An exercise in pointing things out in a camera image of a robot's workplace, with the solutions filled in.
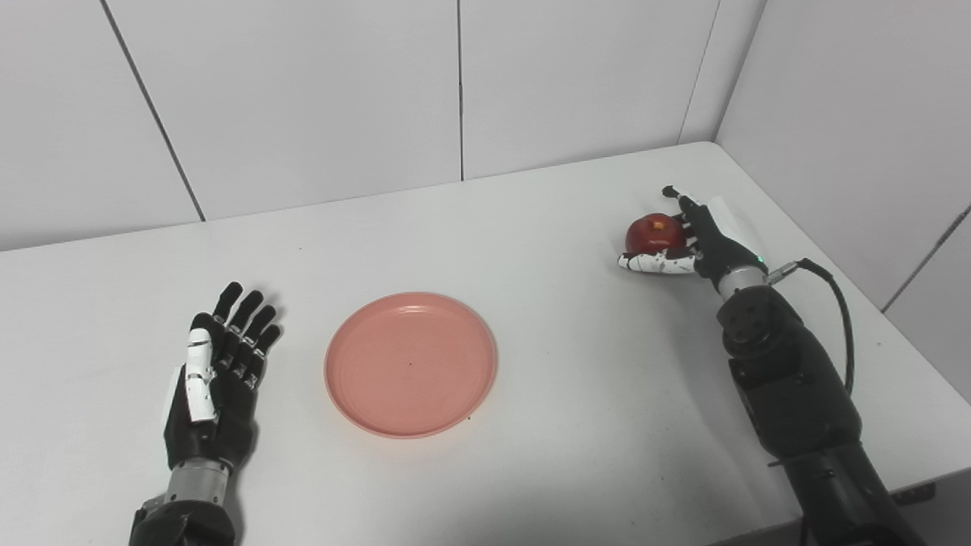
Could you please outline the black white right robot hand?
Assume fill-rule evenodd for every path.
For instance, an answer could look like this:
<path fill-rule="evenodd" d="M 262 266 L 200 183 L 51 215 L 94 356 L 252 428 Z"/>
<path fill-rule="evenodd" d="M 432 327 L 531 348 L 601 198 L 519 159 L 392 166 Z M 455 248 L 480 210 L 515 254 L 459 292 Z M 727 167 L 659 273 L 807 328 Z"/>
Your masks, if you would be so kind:
<path fill-rule="evenodd" d="M 676 187 L 662 187 L 661 194 L 677 202 L 675 215 L 649 215 L 660 221 L 660 231 L 675 231 L 672 242 L 658 236 L 653 249 L 621 253 L 617 265 L 649 275 L 696 274 L 710 281 L 723 300 L 750 287 L 766 286 L 769 271 L 755 237 L 742 227 L 724 198 L 701 202 Z"/>

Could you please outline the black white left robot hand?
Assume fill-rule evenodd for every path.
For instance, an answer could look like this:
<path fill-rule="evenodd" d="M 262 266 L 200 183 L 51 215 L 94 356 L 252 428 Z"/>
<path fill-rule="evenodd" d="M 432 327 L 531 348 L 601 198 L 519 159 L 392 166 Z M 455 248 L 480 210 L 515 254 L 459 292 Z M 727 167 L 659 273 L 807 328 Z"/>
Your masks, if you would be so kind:
<path fill-rule="evenodd" d="M 195 315 L 163 433 L 170 469 L 201 459 L 234 471 L 253 452 L 257 390 L 282 333 L 277 314 L 261 291 L 232 282 L 214 310 Z"/>

